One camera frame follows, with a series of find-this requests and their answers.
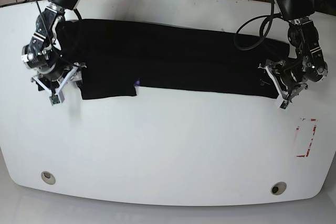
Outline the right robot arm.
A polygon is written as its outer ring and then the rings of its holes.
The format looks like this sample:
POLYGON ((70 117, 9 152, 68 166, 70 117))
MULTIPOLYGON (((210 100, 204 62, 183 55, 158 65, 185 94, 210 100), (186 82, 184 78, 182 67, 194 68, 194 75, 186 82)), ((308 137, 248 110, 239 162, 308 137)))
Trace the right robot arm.
POLYGON ((80 0, 47 0, 45 10, 39 11, 36 19, 36 30, 30 43, 23 47, 22 62, 36 71, 32 82, 39 90, 45 90, 52 104, 63 103, 63 88, 68 82, 80 83, 81 70, 86 65, 81 62, 71 62, 68 57, 76 50, 79 40, 76 39, 70 49, 56 48, 57 29, 65 21, 65 11, 72 10, 78 21, 82 18, 77 10, 80 0))

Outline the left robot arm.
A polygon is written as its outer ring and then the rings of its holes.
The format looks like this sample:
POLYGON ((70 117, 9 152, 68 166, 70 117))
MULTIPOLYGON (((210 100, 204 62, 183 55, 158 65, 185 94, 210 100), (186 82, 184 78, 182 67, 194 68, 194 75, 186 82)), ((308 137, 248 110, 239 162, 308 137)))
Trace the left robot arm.
POLYGON ((238 44, 237 49, 248 51, 256 48, 266 39, 272 22, 280 18, 289 24, 288 40, 295 47, 295 59, 266 60, 260 68, 264 69, 278 91, 278 106, 286 109, 292 99, 307 89, 307 81, 319 82, 328 74, 328 65, 319 45, 319 34, 310 15, 314 13, 311 0, 271 0, 270 15, 262 16, 259 40, 248 47, 238 44))

